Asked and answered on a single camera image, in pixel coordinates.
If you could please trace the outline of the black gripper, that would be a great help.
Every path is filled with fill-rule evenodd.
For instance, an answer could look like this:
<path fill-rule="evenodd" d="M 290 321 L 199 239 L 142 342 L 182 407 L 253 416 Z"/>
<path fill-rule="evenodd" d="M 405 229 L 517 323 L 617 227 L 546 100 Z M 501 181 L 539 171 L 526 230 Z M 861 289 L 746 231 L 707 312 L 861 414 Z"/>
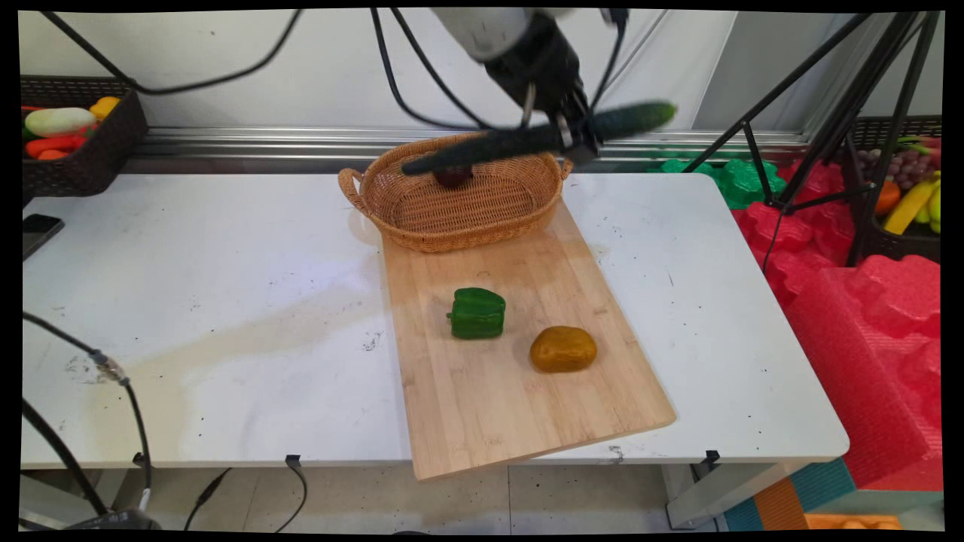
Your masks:
<path fill-rule="evenodd" d="M 544 113 L 557 125 L 562 151 L 576 149 L 578 162 L 599 158 L 581 62 L 554 18 L 533 14 L 520 40 L 484 68 L 524 111 Z"/>

